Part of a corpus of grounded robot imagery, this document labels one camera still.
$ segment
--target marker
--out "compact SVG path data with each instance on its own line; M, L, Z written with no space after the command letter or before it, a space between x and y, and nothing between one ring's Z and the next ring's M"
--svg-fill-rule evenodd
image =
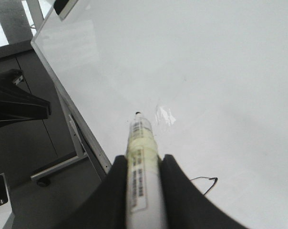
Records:
M159 173L161 159L150 122L137 112L130 124L128 146L127 229L167 229Z

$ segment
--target whiteboard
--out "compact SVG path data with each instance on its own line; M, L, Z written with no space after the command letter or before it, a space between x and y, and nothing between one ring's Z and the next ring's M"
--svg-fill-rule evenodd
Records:
M288 1L78 1L33 39L107 157L142 112L207 198L288 229Z

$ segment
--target gray floor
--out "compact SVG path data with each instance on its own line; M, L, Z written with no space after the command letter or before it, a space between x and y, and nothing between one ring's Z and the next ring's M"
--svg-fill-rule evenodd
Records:
M48 187L29 181L10 191L13 229L50 229L64 220L97 188L100 179L88 159L50 177Z

